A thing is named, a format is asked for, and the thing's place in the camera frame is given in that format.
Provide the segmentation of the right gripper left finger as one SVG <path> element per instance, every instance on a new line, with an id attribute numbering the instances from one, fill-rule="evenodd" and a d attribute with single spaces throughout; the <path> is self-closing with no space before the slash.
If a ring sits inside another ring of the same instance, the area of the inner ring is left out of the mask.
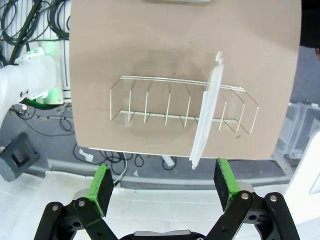
<path id="1" fill-rule="evenodd" d="M 77 231 L 85 230 L 91 240 L 116 240 L 103 220 L 114 186 L 109 166 L 99 165 L 85 196 L 68 205 L 57 201 L 46 205 L 37 227 L 37 239 L 72 240 Z"/>

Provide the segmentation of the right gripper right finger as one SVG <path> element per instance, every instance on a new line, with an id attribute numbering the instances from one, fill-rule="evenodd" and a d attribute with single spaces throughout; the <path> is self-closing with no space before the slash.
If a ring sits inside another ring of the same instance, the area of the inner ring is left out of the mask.
<path id="1" fill-rule="evenodd" d="M 241 189 L 225 158 L 217 158 L 214 185 L 223 214 L 206 235 L 206 240 L 233 240 L 243 224 L 254 225 L 262 240 L 299 240 L 300 236 L 285 201 L 279 192 L 261 197 Z"/>

